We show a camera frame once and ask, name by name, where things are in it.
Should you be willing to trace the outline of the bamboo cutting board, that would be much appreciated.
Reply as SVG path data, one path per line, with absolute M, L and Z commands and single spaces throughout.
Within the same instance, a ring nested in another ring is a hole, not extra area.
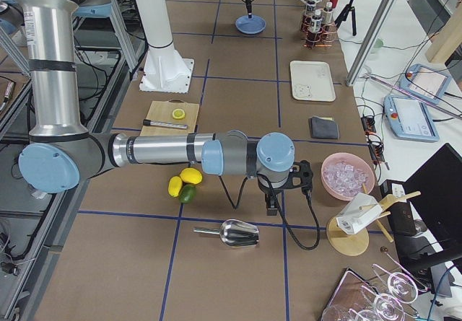
M 183 108 L 186 112 L 186 118 L 175 120 L 172 118 L 172 111 L 176 108 Z M 168 123 L 186 124 L 188 129 L 179 130 L 172 128 L 158 128 L 142 126 L 140 136 L 167 136 L 167 135 L 182 135 L 193 133 L 196 128 L 196 120 L 199 114 L 199 104 L 189 103 L 180 100 L 169 101 L 152 101 L 150 108 L 145 118 Z

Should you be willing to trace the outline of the blue teach pendant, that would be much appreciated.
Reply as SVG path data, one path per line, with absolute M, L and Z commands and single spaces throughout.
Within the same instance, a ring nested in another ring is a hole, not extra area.
M 410 141 L 440 140 L 425 104 L 408 97 L 388 95 L 384 97 L 383 107 L 388 124 L 396 137 Z
M 452 76 L 446 71 L 438 71 L 416 63 L 401 75 L 399 86 L 423 100 L 438 104 L 447 90 Z

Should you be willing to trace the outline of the blue teach pendant far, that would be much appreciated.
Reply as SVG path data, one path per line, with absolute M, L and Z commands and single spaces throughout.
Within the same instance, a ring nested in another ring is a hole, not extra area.
M 401 75 L 399 86 L 423 100 L 438 104 L 447 90 L 452 76 L 446 71 L 438 71 L 416 63 Z

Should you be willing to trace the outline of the wine glass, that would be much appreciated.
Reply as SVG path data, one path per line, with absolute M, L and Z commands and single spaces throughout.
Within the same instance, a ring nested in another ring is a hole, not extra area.
M 381 320 L 401 321 L 404 319 L 404 308 L 401 303 L 389 294 L 378 294 L 372 303 Z
M 418 297 L 417 285 L 412 278 L 404 273 L 390 274 L 387 279 L 387 287 L 391 295 L 404 304 L 411 304 Z

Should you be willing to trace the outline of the pink bowl of ice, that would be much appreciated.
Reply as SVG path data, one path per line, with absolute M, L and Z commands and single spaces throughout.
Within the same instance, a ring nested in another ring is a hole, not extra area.
M 375 186 L 375 173 L 360 157 L 334 153 L 321 165 L 321 182 L 334 198 L 350 201 L 358 193 L 370 193 Z

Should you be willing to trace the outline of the bottle white cap lower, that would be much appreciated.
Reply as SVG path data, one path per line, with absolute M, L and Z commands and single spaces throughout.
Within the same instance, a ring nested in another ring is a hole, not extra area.
M 301 32 L 308 32 L 310 27 L 311 17 L 314 14 L 316 8 L 315 0 L 307 0 L 305 9 L 302 13 L 302 19 L 300 23 L 300 31 Z

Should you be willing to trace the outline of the cream bear tray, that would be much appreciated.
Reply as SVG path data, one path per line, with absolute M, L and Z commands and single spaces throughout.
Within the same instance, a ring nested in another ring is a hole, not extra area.
M 331 70 L 322 61 L 291 61 L 292 96 L 300 101 L 333 102 L 336 99 Z

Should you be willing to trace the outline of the steel ice scoop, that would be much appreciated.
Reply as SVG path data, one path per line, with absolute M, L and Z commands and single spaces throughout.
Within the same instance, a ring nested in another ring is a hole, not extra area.
M 259 243 L 258 227 L 237 219 L 224 221 L 220 228 L 194 227 L 193 231 L 217 235 L 228 247 L 252 247 Z

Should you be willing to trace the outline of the aluminium frame post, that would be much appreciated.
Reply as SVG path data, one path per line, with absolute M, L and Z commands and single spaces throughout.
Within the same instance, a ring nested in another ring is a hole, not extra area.
M 356 82 L 359 76 L 359 72 L 365 64 L 365 61 L 369 56 L 372 47 L 374 46 L 375 41 L 377 40 L 379 33 L 386 21 L 386 18 L 393 8 L 395 2 L 396 0 L 381 0 L 378 10 L 372 19 L 370 27 L 347 75 L 346 85 L 348 87 L 352 87 Z

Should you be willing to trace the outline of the green avocado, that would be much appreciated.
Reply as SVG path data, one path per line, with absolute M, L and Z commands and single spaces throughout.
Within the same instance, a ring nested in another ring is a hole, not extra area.
M 191 203 L 196 197 L 197 189 L 195 185 L 187 184 L 184 185 L 178 195 L 178 200 L 181 203 Z

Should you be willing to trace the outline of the blue plate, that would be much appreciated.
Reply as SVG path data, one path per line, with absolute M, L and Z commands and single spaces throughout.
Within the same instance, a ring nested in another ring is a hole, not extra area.
M 263 32 L 266 28 L 266 21 L 264 18 L 252 15 L 243 15 L 235 20 L 237 30 L 246 35 L 257 35 Z

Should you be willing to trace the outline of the half lemon slice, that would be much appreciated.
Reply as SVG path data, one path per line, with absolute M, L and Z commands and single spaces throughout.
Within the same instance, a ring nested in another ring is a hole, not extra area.
M 172 118 L 175 120 L 182 120 L 186 118 L 186 112 L 183 108 L 176 108 L 171 113 Z

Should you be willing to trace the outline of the yellow lemon small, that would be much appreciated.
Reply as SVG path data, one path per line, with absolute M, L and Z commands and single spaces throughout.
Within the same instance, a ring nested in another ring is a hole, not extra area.
M 179 196 L 182 187 L 183 187 L 182 179 L 179 176 L 173 176 L 170 178 L 169 183 L 168 183 L 168 187 L 167 187 L 168 194 L 171 197 L 176 198 Z

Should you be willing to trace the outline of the round wooden stand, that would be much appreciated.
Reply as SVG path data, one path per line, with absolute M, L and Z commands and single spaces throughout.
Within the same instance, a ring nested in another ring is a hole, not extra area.
M 420 191 L 405 194 L 401 197 L 396 197 L 393 194 L 389 194 L 386 197 L 384 197 L 381 201 L 378 201 L 383 211 L 379 215 L 379 217 L 373 222 L 375 222 L 378 225 L 381 232 L 385 235 L 385 238 L 389 242 L 393 242 L 394 238 L 392 238 L 388 230 L 379 222 L 379 219 L 391 214 L 390 211 L 388 211 L 388 209 L 393 204 L 406 201 L 407 199 L 416 197 L 420 194 Z M 327 238 L 331 246 L 336 251 L 347 256 L 358 256 L 364 253 L 369 245 L 369 233 L 367 231 L 367 227 L 361 230 L 358 234 L 348 235 L 338 227 L 336 223 L 336 216 L 329 220 L 328 225 L 326 227 Z

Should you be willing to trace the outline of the bottle white cap right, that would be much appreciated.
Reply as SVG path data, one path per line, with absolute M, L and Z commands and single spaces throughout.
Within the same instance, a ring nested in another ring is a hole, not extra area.
M 327 1 L 326 5 L 322 10 L 322 24 L 328 25 L 332 22 L 333 16 L 333 3 L 331 1 Z

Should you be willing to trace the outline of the bottle white cap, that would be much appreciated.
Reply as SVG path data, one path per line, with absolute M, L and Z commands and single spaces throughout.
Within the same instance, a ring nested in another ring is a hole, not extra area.
M 314 47 L 321 38 L 321 23 L 322 13 L 320 9 L 316 9 L 311 17 L 310 27 L 308 30 L 306 43 L 308 47 Z
M 301 32 L 308 32 L 310 27 L 311 17 L 314 14 L 316 8 L 315 0 L 307 0 L 305 9 L 302 13 L 302 19 L 300 23 L 300 31 Z
M 327 1 L 326 5 L 322 10 L 322 24 L 328 25 L 332 22 L 333 16 L 333 3 L 331 1 Z

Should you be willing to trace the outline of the grey yellow folded cloth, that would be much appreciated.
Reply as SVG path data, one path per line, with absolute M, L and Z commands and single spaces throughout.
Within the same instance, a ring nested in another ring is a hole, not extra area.
M 321 117 L 311 117 L 309 119 L 310 135 L 312 138 L 319 139 L 338 139 L 339 128 L 332 119 Z

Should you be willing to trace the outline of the yellow lemon large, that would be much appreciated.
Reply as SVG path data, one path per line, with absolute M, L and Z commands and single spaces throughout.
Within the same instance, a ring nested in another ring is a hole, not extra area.
M 183 169 L 179 177 L 184 183 L 198 185 L 203 180 L 203 175 L 195 168 L 187 167 Z

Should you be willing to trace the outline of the black monitor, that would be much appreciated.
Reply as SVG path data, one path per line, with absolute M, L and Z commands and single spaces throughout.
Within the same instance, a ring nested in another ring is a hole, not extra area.
M 461 155 L 449 144 L 442 145 L 406 182 L 407 193 L 421 195 L 391 207 L 389 222 L 398 235 L 396 246 L 404 266 L 412 273 L 452 260 L 461 267 Z M 413 206 L 443 250 L 417 253 Z

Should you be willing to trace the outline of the blue teach pendant near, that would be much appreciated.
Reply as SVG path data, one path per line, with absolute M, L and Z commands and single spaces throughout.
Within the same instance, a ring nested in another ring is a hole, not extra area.
M 396 137 L 410 141 L 440 140 L 425 104 L 408 97 L 388 95 L 384 97 L 383 107 L 388 124 Z

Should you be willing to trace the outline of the white paper carton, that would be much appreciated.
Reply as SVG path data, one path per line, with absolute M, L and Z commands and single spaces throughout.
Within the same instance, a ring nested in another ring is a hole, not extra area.
M 382 211 L 373 196 L 358 193 L 336 216 L 336 223 L 344 233 L 358 234 L 376 220 Z

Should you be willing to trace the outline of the steel muddler black cap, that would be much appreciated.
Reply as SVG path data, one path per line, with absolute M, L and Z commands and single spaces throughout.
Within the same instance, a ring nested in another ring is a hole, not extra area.
M 168 123 L 168 122 L 159 122 L 150 119 L 143 119 L 143 125 L 149 127 L 158 127 L 158 128 L 172 128 L 172 129 L 179 129 L 179 130 L 186 130 L 188 126 L 186 124 L 178 124 L 178 123 Z

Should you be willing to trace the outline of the bottle white cap left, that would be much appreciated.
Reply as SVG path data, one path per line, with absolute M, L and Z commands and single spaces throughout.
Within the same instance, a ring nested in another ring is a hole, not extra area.
M 308 47 L 314 47 L 321 38 L 321 23 L 322 13 L 320 9 L 316 9 L 311 17 L 310 27 L 308 30 L 306 43 Z

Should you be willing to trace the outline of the black tripod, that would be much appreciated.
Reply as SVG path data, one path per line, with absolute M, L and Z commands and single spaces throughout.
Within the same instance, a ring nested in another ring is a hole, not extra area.
M 357 23 L 356 23 L 356 13 L 355 8 L 353 5 L 354 0 L 349 0 L 349 3 L 342 9 L 339 16 L 335 19 L 334 23 L 336 25 L 336 29 L 338 30 L 341 27 L 341 24 L 345 22 L 349 16 L 352 16 L 352 35 L 357 35 Z

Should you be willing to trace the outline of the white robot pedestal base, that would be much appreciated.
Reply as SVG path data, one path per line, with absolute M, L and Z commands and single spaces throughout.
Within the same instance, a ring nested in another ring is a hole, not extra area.
M 175 49 L 165 0 L 136 0 L 136 5 L 148 44 L 140 90 L 187 93 L 194 60 Z

